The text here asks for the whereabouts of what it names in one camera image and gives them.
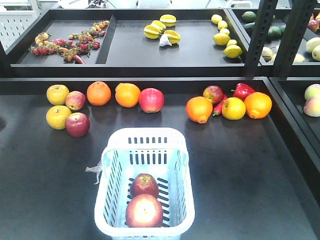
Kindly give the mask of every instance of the cherry tomato vine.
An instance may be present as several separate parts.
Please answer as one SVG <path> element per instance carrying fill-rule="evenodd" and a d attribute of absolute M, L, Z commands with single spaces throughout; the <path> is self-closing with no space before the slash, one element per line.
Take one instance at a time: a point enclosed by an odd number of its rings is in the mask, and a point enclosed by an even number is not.
<path fill-rule="evenodd" d="M 35 46 L 29 47 L 29 51 L 36 56 L 60 54 L 63 60 L 67 63 L 76 62 L 84 64 L 80 55 L 90 56 L 91 50 L 100 48 L 100 42 L 96 40 L 98 37 L 106 35 L 103 30 L 109 25 L 108 20 L 95 22 L 93 26 L 87 30 L 82 30 L 81 33 L 73 33 L 68 36 L 68 40 L 57 38 L 49 41 L 51 35 L 47 32 L 39 33 L 34 41 Z"/>

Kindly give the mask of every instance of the red chili pepper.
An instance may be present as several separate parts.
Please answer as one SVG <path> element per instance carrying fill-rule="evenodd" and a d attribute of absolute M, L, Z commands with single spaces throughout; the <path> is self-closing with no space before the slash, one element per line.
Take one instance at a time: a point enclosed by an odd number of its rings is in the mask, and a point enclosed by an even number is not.
<path fill-rule="evenodd" d="M 79 57 L 78 55 L 74 55 L 73 59 L 78 63 L 78 64 L 85 64 L 85 61 L 82 60 L 81 57 Z"/>
<path fill-rule="evenodd" d="M 227 100 L 227 95 L 223 94 L 223 99 L 222 101 L 213 108 L 213 114 L 212 116 L 217 116 L 217 115 L 220 115 L 221 112 L 222 112 L 222 106 L 224 105 L 224 102 Z"/>

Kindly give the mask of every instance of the lemon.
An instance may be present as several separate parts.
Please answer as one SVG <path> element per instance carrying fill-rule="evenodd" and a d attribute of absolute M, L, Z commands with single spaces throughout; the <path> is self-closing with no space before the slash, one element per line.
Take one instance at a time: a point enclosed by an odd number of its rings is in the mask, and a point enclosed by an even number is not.
<path fill-rule="evenodd" d="M 263 59 L 266 62 L 269 62 L 271 60 L 273 54 L 274 53 L 272 52 L 272 50 L 269 47 L 266 47 L 266 46 L 263 47 L 262 52 L 261 52 L 261 56 L 263 57 Z"/>
<path fill-rule="evenodd" d="M 225 20 L 221 20 L 219 23 L 218 23 L 218 29 L 221 30 L 221 29 L 226 29 L 228 27 L 228 23 L 225 21 Z"/>
<path fill-rule="evenodd" d="M 238 45 L 237 40 L 235 40 L 235 39 L 230 39 L 230 40 L 228 41 L 228 43 L 226 44 L 226 46 L 229 47 L 230 45 Z"/>
<path fill-rule="evenodd" d="M 220 16 L 218 14 L 212 15 L 211 22 L 213 22 L 214 24 L 218 24 L 220 21 L 222 21 L 222 16 Z"/>
<path fill-rule="evenodd" d="M 230 45 L 223 52 L 228 58 L 236 59 L 242 54 L 242 49 L 238 45 Z"/>
<path fill-rule="evenodd" d="M 230 40 L 230 37 L 225 33 L 217 33 L 213 36 L 213 40 L 217 45 L 225 46 Z"/>
<path fill-rule="evenodd" d="M 221 28 L 219 33 L 221 34 L 227 34 L 228 36 L 230 35 L 230 31 L 228 28 Z"/>

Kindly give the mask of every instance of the pear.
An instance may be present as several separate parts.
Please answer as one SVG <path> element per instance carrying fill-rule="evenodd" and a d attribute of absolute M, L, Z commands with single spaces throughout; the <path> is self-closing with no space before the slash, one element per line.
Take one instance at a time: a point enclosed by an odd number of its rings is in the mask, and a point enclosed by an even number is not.
<path fill-rule="evenodd" d="M 313 50 L 312 50 L 312 58 L 314 60 L 316 60 L 317 62 L 320 62 L 320 45 L 316 46 Z"/>
<path fill-rule="evenodd" d="M 308 53 L 312 53 L 316 46 L 320 45 L 320 37 L 311 38 L 306 42 L 305 48 Z"/>
<path fill-rule="evenodd" d="M 294 60 L 293 60 L 294 63 L 302 63 L 302 62 L 304 62 L 304 61 L 305 61 L 305 57 L 302 56 L 302 55 L 299 54 L 299 53 L 297 53 L 297 54 L 295 55 L 295 58 L 294 58 Z"/>
<path fill-rule="evenodd" d="M 276 53 L 272 55 L 271 60 L 270 60 L 270 63 L 274 63 L 274 62 L 275 62 L 276 56 L 277 56 Z"/>

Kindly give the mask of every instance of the avocado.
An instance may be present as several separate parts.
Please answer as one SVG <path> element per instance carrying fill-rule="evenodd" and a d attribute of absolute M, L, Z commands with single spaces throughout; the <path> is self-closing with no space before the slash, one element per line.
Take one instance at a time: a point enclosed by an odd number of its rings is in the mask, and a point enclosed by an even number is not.
<path fill-rule="evenodd" d="M 253 23 L 256 20 L 257 15 L 253 11 L 245 11 L 241 18 L 246 23 Z"/>
<path fill-rule="evenodd" d="M 247 23 L 243 26 L 243 28 L 245 29 L 245 31 L 251 35 L 252 34 L 252 31 L 254 29 L 254 26 L 255 26 L 255 23 L 254 22 L 250 22 L 250 23 Z"/>
<path fill-rule="evenodd" d="M 270 29 L 272 30 L 272 39 L 280 39 L 282 32 L 281 29 L 277 26 L 272 26 L 270 27 Z"/>

